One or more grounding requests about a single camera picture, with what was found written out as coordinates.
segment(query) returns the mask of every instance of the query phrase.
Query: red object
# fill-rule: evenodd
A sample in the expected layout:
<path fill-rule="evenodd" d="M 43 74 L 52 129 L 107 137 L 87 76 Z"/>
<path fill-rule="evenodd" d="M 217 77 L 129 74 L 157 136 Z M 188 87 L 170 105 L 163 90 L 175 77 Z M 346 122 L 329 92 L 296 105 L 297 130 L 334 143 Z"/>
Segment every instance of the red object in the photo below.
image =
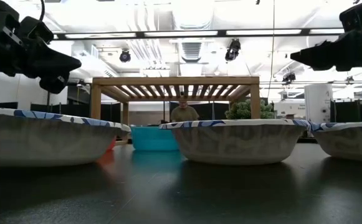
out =
<path fill-rule="evenodd" d="M 116 146 L 116 138 L 113 139 L 112 143 L 110 143 L 110 145 L 109 145 L 109 147 L 107 148 L 106 151 L 113 150 L 114 146 Z"/>

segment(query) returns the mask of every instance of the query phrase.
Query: wooden post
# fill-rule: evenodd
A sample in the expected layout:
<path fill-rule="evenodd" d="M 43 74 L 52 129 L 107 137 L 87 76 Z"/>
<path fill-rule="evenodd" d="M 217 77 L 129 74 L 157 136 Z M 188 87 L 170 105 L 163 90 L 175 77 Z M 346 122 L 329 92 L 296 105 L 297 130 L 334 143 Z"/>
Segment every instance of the wooden post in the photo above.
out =
<path fill-rule="evenodd" d="M 102 100 L 102 88 L 99 85 L 92 85 L 91 91 L 91 118 L 100 119 L 100 107 Z"/>
<path fill-rule="evenodd" d="M 129 110 L 130 110 L 130 105 L 129 103 L 123 103 L 123 120 L 121 123 L 125 124 L 125 125 L 129 125 L 130 124 L 130 114 L 129 114 Z"/>
<path fill-rule="evenodd" d="M 260 100 L 260 86 L 251 85 L 251 119 L 261 118 L 261 100 Z"/>

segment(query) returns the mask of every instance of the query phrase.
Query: white paper bowl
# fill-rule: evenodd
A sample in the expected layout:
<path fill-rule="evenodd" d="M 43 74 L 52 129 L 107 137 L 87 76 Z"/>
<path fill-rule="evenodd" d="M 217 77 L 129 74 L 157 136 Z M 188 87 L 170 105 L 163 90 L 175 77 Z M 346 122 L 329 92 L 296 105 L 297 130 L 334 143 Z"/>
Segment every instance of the white paper bowl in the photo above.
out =
<path fill-rule="evenodd" d="M 71 166 L 101 157 L 123 124 L 0 108 L 0 166 Z"/>
<path fill-rule="evenodd" d="M 362 122 L 312 124 L 311 129 L 327 154 L 362 161 Z"/>
<path fill-rule="evenodd" d="M 225 165 L 270 164 L 286 159 L 308 122 L 289 119 L 187 121 L 162 124 L 192 161 Z"/>

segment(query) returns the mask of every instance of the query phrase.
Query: cable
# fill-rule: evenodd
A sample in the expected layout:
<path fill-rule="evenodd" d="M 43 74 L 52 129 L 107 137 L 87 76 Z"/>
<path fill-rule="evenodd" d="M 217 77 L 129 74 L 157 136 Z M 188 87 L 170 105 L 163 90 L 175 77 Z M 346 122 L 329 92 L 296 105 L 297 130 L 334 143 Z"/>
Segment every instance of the cable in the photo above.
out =
<path fill-rule="evenodd" d="M 272 72 L 274 71 L 274 47 L 275 47 L 275 0 L 274 0 L 274 21 L 273 21 L 273 34 L 272 34 L 272 56 L 270 59 L 270 80 L 269 80 L 267 98 L 269 98 L 270 84 L 272 82 Z"/>
<path fill-rule="evenodd" d="M 42 20 L 44 19 L 45 16 L 45 2 L 44 0 L 41 0 L 41 15 L 39 16 L 39 20 L 42 22 Z"/>

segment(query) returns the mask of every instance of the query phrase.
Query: teal plastic bowl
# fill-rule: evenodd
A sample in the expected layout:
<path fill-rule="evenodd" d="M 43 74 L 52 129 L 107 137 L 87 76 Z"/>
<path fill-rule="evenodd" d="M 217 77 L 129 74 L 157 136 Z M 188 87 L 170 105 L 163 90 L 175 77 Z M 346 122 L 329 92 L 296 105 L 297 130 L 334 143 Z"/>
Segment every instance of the teal plastic bowl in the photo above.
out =
<path fill-rule="evenodd" d="M 171 130 L 158 127 L 131 127 L 132 143 L 138 151 L 179 150 Z"/>

